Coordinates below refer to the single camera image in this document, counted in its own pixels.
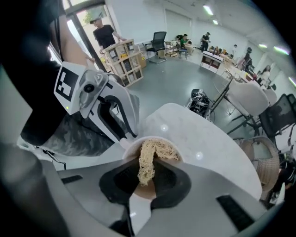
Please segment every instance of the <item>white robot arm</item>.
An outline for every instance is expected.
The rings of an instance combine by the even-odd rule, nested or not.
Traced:
[[[54,94],[69,114],[80,111],[82,117],[89,117],[92,122],[114,142],[125,138],[123,129],[111,116],[110,109],[116,103],[128,132],[133,137],[138,134],[139,99],[131,95],[127,88],[109,80],[117,75],[93,71],[87,67],[70,62],[63,62]]]

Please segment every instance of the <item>white curved surface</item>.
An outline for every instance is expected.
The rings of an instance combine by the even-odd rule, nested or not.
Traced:
[[[144,136],[172,141],[185,163],[213,170],[260,199],[260,180],[244,151],[220,128],[187,108],[163,105],[142,122],[138,137]]]

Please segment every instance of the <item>man in black shirt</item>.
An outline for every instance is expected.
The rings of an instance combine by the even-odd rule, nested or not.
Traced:
[[[208,46],[210,43],[210,38],[209,35],[211,35],[209,32],[207,32],[205,35],[203,35],[202,37],[202,46],[200,47],[200,50],[203,52],[204,50],[207,51],[208,50]]]
[[[100,45],[100,53],[102,53],[103,49],[109,47],[112,44],[115,44],[113,35],[116,36],[119,40],[122,40],[122,41],[126,40],[125,38],[122,38],[120,35],[118,35],[113,30],[111,25],[103,25],[101,18],[96,18],[95,20],[91,20],[89,23],[97,27],[93,31],[93,35],[97,40],[98,44]]]
[[[66,115],[54,95],[60,65],[50,60],[50,42],[65,61],[87,66],[85,53],[68,28],[62,0],[35,0],[30,4],[18,1],[17,5],[5,1],[5,8],[14,9],[17,17],[1,28],[5,37],[0,37],[0,62],[33,109],[21,137],[32,145],[66,156],[100,155],[113,142],[90,119],[83,119],[80,112]],[[5,22],[4,14],[0,14],[0,20]],[[17,25],[17,29],[12,31],[12,25]]]

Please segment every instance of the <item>gray floor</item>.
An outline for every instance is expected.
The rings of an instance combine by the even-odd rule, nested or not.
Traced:
[[[227,83],[220,75],[178,58],[169,58],[160,64],[147,63],[143,74],[143,79],[129,87],[130,92],[140,98],[140,120],[166,103],[186,105],[192,89],[195,88],[203,89],[207,96],[214,100],[218,96],[217,89],[222,90],[223,84]],[[244,120],[241,118],[231,122],[240,113],[235,110],[233,114],[228,115],[228,109],[234,110],[233,106],[223,99],[216,108],[215,115],[211,115],[211,119],[215,120],[214,124],[225,132]],[[230,136],[249,138],[253,137],[253,134],[253,129],[247,126],[239,128]]]

